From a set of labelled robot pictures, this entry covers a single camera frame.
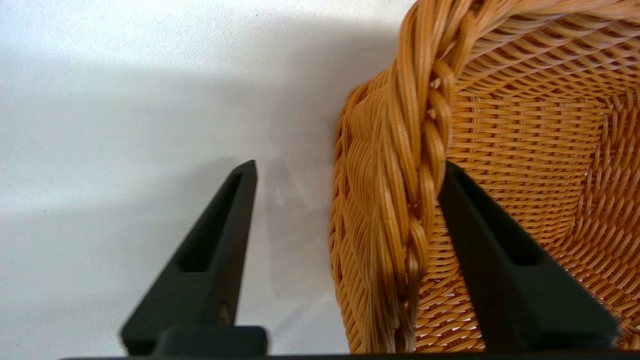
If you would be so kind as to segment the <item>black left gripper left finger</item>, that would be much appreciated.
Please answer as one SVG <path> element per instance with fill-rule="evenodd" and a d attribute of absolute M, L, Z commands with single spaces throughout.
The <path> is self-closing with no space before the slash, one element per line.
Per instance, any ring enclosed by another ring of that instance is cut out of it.
<path fill-rule="evenodd" d="M 264 356 L 260 326 L 237 326 L 258 169 L 228 174 L 123 326 L 130 356 Z"/>

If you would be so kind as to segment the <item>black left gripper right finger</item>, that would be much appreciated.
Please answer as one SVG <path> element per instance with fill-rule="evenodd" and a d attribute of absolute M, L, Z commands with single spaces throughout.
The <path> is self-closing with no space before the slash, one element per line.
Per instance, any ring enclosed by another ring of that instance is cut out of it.
<path fill-rule="evenodd" d="M 615 348 L 614 316 L 452 162 L 438 201 L 487 351 Z"/>

